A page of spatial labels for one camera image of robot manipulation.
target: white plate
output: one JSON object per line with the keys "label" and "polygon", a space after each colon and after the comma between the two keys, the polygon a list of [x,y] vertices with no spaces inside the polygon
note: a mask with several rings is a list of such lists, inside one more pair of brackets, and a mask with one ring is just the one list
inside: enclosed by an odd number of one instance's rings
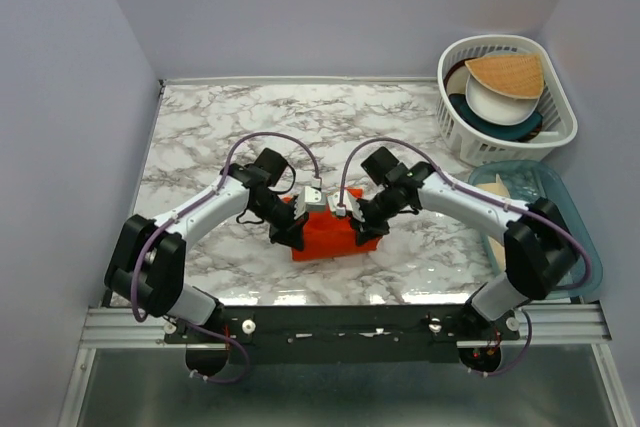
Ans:
{"label": "white plate", "polygon": [[478,116],[497,125],[516,125],[536,110],[538,99],[512,99],[487,89],[473,75],[467,81],[467,103]]}
{"label": "white plate", "polygon": [[449,82],[447,82],[447,95],[464,94],[467,90],[467,80],[470,75],[466,65],[458,67],[449,77]]}

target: black mounting plate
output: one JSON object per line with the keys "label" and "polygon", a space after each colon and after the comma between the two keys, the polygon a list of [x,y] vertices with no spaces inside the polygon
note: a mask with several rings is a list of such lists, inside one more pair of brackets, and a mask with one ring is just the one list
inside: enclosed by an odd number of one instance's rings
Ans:
{"label": "black mounting plate", "polygon": [[[457,363],[459,341],[517,340],[505,321],[510,312],[481,332],[460,333],[461,305],[246,306],[224,307],[224,324],[249,352],[252,364],[318,364],[428,361]],[[245,334],[242,323],[255,331]],[[215,329],[222,333],[222,328]],[[212,343],[211,337],[185,329],[167,335],[169,344]],[[231,363],[244,359],[231,348]]]}

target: beige item in tray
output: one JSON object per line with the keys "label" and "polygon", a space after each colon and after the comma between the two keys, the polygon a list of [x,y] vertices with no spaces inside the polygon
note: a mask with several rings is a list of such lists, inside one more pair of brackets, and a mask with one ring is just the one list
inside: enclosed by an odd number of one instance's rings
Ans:
{"label": "beige item in tray", "polygon": [[513,99],[537,99],[544,89],[537,54],[489,55],[467,60],[471,75],[487,89]]}
{"label": "beige item in tray", "polygon": [[[490,192],[495,195],[499,195],[501,197],[506,197],[508,199],[511,198],[511,194],[509,194],[509,189],[504,185],[502,179],[499,175],[496,174],[496,181],[493,184],[478,184],[476,185],[479,189],[482,189],[486,192]],[[500,242],[496,239],[489,237],[489,246],[493,251],[493,256],[496,258],[496,263],[498,264],[498,268],[504,272],[507,269],[507,259],[504,253],[504,247]]]}

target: white bowl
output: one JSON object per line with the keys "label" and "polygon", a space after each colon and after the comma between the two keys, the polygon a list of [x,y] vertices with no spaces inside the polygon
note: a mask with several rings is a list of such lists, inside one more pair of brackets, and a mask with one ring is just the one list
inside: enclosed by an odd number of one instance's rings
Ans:
{"label": "white bowl", "polygon": [[512,99],[487,89],[473,75],[466,88],[469,108],[478,116],[497,125],[516,125],[533,114],[538,99]]}

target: black bracket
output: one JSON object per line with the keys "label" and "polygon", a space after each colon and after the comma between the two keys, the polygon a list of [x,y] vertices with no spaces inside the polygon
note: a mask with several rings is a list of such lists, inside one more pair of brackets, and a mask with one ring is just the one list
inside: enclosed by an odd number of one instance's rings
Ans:
{"label": "black bracket", "polygon": [[[560,210],[550,200],[540,198],[528,209],[568,232]],[[527,216],[508,224],[504,247],[509,282],[532,300],[546,299],[579,259],[553,229]]]}
{"label": "black bracket", "polygon": [[286,159],[280,154],[264,149],[253,164],[232,164],[229,176],[250,190],[247,210],[269,224],[271,243],[303,250],[302,229],[309,214],[296,219],[294,201],[287,203],[269,189],[278,183],[287,166]]}
{"label": "black bracket", "polygon": [[[133,270],[143,245],[157,229],[153,220],[134,215],[123,225],[104,277],[105,285],[130,299]],[[138,283],[138,303],[149,315],[165,315],[182,292],[186,243],[179,234],[163,232],[152,246]]]}
{"label": "black bracket", "polygon": [[[224,327],[219,333],[234,336],[249,352],[252,364],[319,364],[428,361],[457,363],[459,341],[517,340],[518,332],[506,327],[510,312],[492,325],[469,336],[460,328],[460,305],[372,306],[253,306],[224,307]],[[246,334],[242,323],[251,320],[255,331]],[[183,326],[166,335],[168,344],[217,343]],[[229,355],[241,364],[237,349],[211,351],[211,358]],[[207,356],[199,354],[203,369]],[[194,358],[189,359],[190,368]]]}
{"label": "black bracket", "polygon": [[364,222],[351,219],[356,231],[356,244],[387,235],[390,218],[409,206],[414,212],[422,209],[418,189],[435,169],[426,162],[418,162],[411,169],[400,162],[386,147],[380,147],[361,164],[376,185],[384,190],[372,199],[358,199]]}

